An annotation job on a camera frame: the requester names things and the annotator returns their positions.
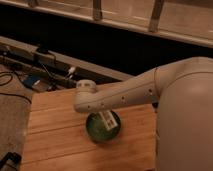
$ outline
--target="black wall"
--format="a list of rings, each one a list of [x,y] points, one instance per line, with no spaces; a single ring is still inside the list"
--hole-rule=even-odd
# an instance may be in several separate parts
[[[0,35],[137,75],[213,49],[0,5]]]

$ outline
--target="wooden table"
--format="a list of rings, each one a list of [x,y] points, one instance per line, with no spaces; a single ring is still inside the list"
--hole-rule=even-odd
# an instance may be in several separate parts
[[[87,115],[73,109],[74,94],[75,89],[69,89],[34,95],[21,171],[154,168],[156,116],[151,105],[115,110],[122,123],[119,135],[107,143],[95,144],[85,130]]]

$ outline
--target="cable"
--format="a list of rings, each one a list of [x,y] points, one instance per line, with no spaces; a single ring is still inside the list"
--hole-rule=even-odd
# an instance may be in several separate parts
[[[18,73],[14,73],[14,72],[9,72],[9,71],[5,71],[5,72],[0,72],[0,78],[3,78],[3,77],[10,77],[9,80],[7,80],[6,82],[4,83],[1,83],[0,86],[5,86],[7,84],[9,84],[12,80],[13,80],[13,75],[12,74],[15,74],[18,78],[18,80],[22,83],[21,79],[19,78],[18,76]],[[13,96],[13,97],[20,97],[20,98],[23,98],[25,100],[27,100],[30,104],[32,103],[31,100],[23,95],[19,95],[19,94],[14,94],[14,93],[3,93],[3,92],[0,92],[1,95],[4,95],[4,96]]]
[[[20,95],[20,94],[13,94],[13,93],[2,93],[0,92],[1,95],[4,95],[4,96],[14,96],[14,97],[20,97],[20,98],[23,98],[25,100],[27,100],[30,104],[32,103],[32,101],[27,98],[26,96],[23,96],[23,95]]]
[[[0,78],[5,77],[5,76],[9,77],[9,79],[7,81],[5,81],[4,83],[0,83],[0,86],[7,85],[13,80],[12,74],[9,74],[9,73],[0,73],[0,74],[2,74],[2,75],[0,75]]]
[[[10,165],[10,164],[6,163],[6,165],[9,166],[10,168],[14,169],[15,171],[18,171],[17,168],[15,168],[14,166],[12,166],[12,165]]]

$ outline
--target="gray floor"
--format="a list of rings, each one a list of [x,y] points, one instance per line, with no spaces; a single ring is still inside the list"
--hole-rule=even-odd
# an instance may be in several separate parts
[[[0,72],[3,71],[7,71],[7,69],[3,65],[0,65]],[[3,83],[7,79],[6,77],[0,78],[0,83]],[[33,94],[33,91],[23,87],[15,76],[8,85],[0,87],[0,92],[20,94],[30,99]],[[25,99],[19,97],[0,95],[0,105],[0,158],[9,151],[21,154],[30,104]],[[2,170],[14,171],[14,169],[7,166]]]

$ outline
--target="green bowl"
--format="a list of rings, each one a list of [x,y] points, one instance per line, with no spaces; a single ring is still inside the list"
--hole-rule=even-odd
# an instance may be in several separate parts
[[[111,130],[107,130],[99,113],[91,113],[87,117],[86,130],[93,141],[106,142],[116,137],[116,135],[119,133],[121,121],[115,112],[111,111],[111,113],[118,124],[118,126]]]

